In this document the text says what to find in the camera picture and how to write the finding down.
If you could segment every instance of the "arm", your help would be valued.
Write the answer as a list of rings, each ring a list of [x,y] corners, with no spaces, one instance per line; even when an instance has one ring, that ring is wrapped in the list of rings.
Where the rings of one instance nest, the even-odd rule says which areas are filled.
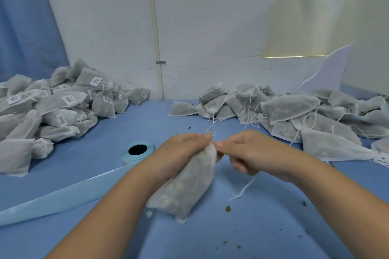
[[[182,134],[166,141],[131,169],[45,258],[122,258],[148,199],[211,139]]]
[[[259,170],[291,181],[311,200],[358,259],[389,258],[389,205],[315,157],[257,131],[215,145],[243,173]]]

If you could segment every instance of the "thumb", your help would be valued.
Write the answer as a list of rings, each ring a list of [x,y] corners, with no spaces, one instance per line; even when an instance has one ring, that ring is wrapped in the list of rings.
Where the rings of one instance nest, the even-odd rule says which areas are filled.
[[[215,144],[215,148],[217,151],[223,154],[240,159],[247,159],[247,148],[245,144],[236,144],[229,141],[218,141]]]
[[[198,151],[205,149],[205,147],[211,142],[212,136],[199,135],[184,143],[185,152],[189,156],[194,155]]]

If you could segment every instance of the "pile of tea bags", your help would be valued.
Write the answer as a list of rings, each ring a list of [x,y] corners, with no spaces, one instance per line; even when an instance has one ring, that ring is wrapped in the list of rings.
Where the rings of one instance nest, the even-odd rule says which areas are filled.
[[[80,58],[47,80],[15,75],[0,83],[0,173],[26,175],[31,159],[46,158],[54,143],[79,138],[97,116],[115,118],[149,96],[146,88],[122,90]]]
[[[362,146],[359,137],[389,137],[385,97],[357,100],[338,90],[319,88],[311,94],[275,94],[269,86],[242,84],[229,93],[223,83],[208,88],[199,104],[174,102],[170,116],[197,114],[223,121],[237,117],[241,124],[260,124],[272,136],[303,144],[304,151],[323,161],[372,160],[389,167],[389,138]]]

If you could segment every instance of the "blue tape roll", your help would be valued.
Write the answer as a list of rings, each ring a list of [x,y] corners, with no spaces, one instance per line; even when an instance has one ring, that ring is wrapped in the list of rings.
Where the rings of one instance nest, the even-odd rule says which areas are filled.
[[[102,198],[136,164],[154,151],[147,142],[133,142],[121,153],[125,166],[86,179],[29,202],[0,212],[0,227],[50,214],[60,213]]]

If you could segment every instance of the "hand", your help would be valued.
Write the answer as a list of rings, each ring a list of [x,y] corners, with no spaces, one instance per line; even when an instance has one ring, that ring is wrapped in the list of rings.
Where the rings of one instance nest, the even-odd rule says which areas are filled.
[[[141,164],[148,166],[160,188],[172,178],[198,151],[212,141],[212,134],[185,133],[165,141]]]
[[[218,159],[230,156],[233,168],[255,175],[259,171],[270,173],[284,181],[290,181],[290,168],[304,152],[255,130],[246,130],[215,144]]]

